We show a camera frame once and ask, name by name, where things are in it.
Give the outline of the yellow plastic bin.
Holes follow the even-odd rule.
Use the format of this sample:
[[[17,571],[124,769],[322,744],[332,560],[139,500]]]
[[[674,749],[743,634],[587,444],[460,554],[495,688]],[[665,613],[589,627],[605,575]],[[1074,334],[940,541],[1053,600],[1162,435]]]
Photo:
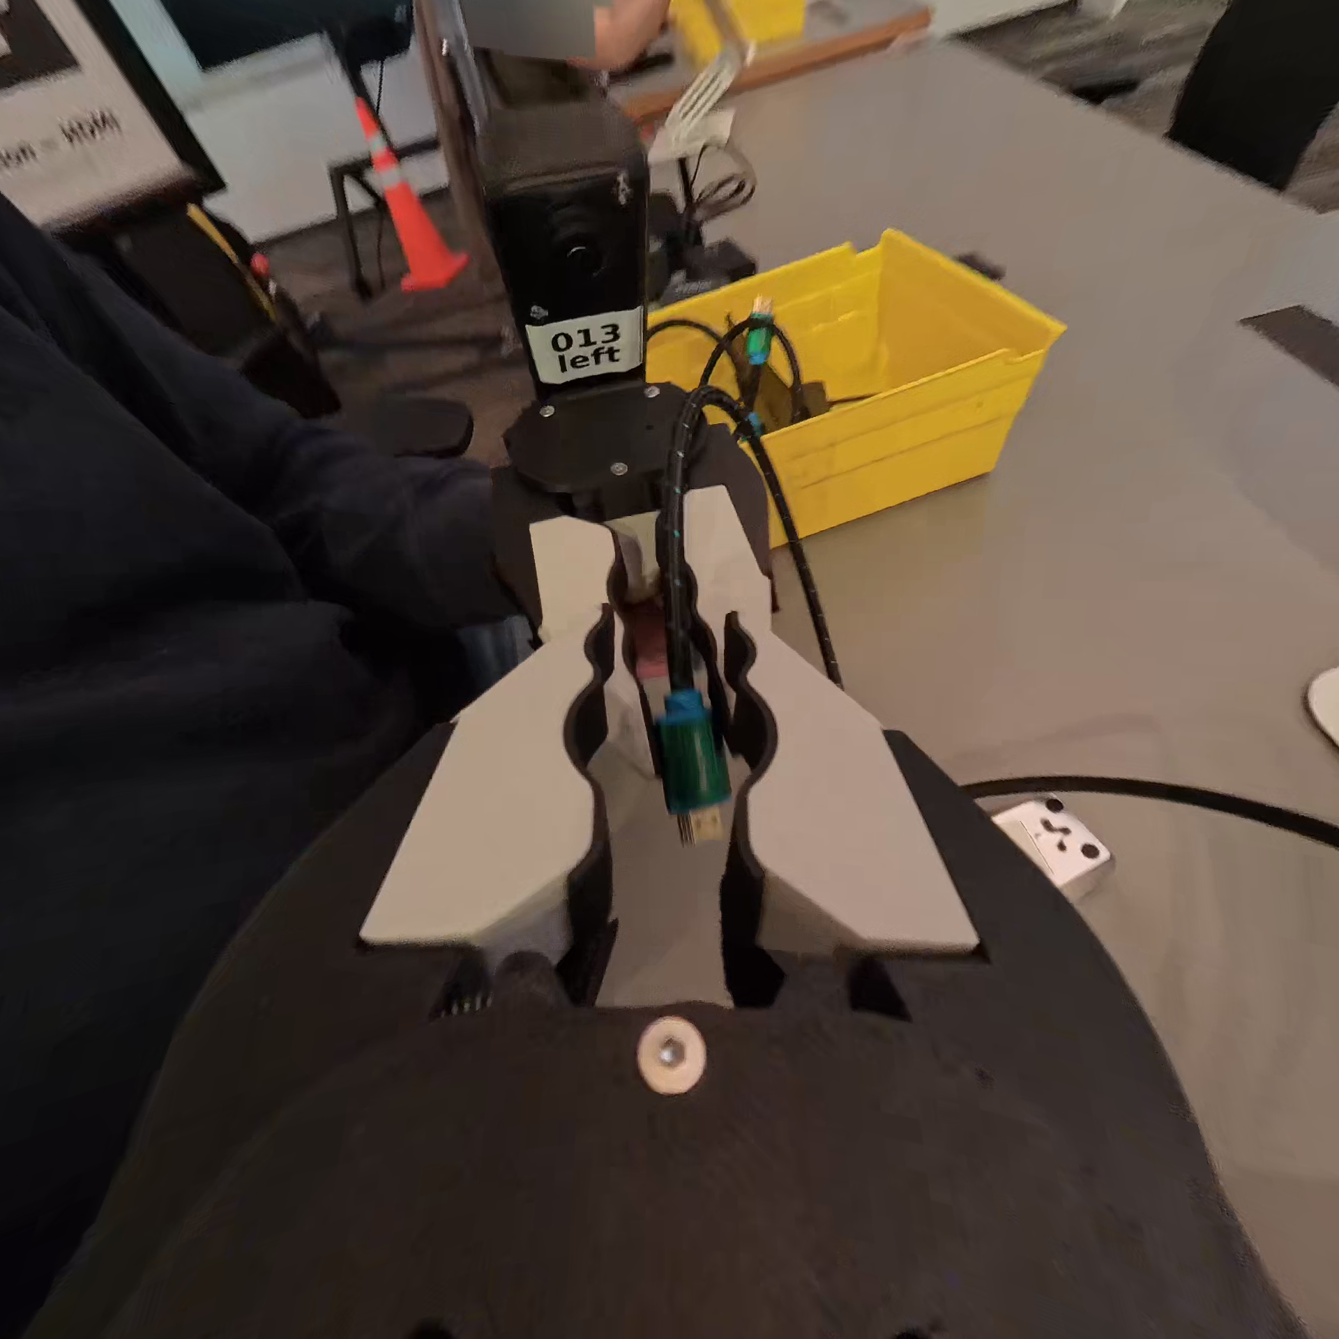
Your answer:
[[[646,371],[683,391],[713,345],[770,299],[802,382],[877,394],[768,433],[802,539],[985,477],[996,469],[1066,325],[999,282],[895,230],[842,243],[650,317]]]

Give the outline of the person's dark sweater torso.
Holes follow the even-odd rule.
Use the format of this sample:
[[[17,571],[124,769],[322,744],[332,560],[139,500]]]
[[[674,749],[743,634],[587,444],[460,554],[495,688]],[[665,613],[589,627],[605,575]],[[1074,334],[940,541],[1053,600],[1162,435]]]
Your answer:
[[[321,601],[114,628],[3,590],[3,1336],[92,1226],[227,943],[452,693],[453,642]]]

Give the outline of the black office chair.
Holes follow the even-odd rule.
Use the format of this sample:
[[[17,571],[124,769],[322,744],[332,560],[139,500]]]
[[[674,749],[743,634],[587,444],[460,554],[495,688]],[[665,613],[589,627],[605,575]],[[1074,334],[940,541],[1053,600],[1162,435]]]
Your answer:
[[[1180,90],[1166,138],[1283,193],[1336,102],[1335,2],[1230,2]]]

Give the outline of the person's left hand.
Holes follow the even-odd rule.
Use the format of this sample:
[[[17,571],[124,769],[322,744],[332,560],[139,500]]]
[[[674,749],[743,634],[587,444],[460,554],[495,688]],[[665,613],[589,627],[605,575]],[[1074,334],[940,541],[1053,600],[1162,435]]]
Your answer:
[[[622,660],[637,682],[668,678],[668,650],[661,575],[637,578],[612,590],[622,627]]]

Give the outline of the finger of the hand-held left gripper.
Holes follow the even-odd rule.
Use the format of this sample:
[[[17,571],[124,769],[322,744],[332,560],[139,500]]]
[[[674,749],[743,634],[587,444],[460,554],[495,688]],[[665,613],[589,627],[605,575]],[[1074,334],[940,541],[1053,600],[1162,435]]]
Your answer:
[[[762,705],[745,696],[735,723],[738,674],[773,628],[773,579],[764,574],[728,490],[683,497],[683,557],[692,594],[692,647],[702,663],[713,723],[734,755],[763,755],[768,737]]]
[[[639,773],[654,776],[654,730],[639,678],[633,613],[657,594],[656,522],[650,516],[626,516],[612,523],[554,516],[533,522],[529,536],[538,582],[540,643],[587,628],[601,607],[609,607],[609,741]]]

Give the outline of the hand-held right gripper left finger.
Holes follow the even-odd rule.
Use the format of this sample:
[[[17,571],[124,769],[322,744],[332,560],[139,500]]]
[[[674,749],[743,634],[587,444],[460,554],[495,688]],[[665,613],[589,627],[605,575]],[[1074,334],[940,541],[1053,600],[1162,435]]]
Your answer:
[[[463,949],[490,970],[540,956],[575,1003],[594,1005],[618,929],[608,812],[591,774],[615,642],[614,610],[597,606],[460,712],[361,946]]]

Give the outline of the person's left forearm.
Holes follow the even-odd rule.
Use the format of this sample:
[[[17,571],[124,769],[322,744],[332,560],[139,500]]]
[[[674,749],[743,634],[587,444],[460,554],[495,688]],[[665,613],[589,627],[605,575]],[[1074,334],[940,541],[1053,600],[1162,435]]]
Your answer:
[[[167,329],[88,260],[3,214],[22,322],[79,377],[59,410],[137,427],[266,528],[312,593],[427,634],[520,611],[494,557],[492,483],[470,459],[386,456],[301,417]]]

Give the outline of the small yellow bin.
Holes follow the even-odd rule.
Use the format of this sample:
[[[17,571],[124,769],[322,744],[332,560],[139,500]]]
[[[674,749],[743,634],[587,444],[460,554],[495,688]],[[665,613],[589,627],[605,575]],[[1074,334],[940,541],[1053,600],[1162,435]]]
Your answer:
[[[732,31],[745,44],[770,48],[803,35],[806,2],[672,2],[671,25],[686,56],[697,66],[714,60],[722,49],[717,11],[728,16]]]

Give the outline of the framed black white marker sign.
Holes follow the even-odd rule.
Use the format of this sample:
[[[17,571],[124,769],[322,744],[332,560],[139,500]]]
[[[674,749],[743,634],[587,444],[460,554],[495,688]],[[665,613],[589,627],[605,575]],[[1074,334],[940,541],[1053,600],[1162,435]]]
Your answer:
[[[223,187],[113,3],[1,4],[1,191],[26,219],[72,232]]]

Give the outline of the orange traffic cone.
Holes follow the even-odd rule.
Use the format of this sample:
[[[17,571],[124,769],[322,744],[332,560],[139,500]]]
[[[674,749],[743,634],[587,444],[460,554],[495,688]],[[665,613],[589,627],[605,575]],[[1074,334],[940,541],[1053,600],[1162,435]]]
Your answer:
[[[452,250],[416,193],[393,151],[377,113],[364,94],[354,95],[354,110],[370,151],[381,197],[395,228],[407,265],[400,279],[404,293],[446,290],[466,269],[469,257]]]

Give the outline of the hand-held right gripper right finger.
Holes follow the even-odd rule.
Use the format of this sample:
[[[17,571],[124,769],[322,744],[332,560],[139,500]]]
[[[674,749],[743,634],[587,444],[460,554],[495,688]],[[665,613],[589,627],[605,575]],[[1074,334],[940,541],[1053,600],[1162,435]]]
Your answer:
[[[718,890],[731,1003],[771,1005],[791,961],[974,956],[979,932],[879,720],[739,611],[722,670],[746,767]]]

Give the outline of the wood edged table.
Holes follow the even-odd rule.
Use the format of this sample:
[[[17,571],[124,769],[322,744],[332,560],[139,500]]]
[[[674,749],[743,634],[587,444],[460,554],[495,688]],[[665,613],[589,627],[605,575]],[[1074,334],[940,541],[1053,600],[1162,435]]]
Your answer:
[[[927,3],[849,2],[815,3],[801,39],[763,45],[731,83],[727,95],[752,92],[835,64],[907,48],[929,35],[933,9]],[[697,77],[675,39],[671,66],[611,87],[611,99],[639,126],[664,120]]]

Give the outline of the black bag yellow trim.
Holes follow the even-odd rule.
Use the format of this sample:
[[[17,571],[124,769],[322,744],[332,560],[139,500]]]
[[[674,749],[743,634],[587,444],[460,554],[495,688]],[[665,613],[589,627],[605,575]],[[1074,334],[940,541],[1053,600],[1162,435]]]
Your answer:
[[[113,276],[202,353],[305,420],[336,415],[303,311],[231,222],[190,204],[112,235]]]

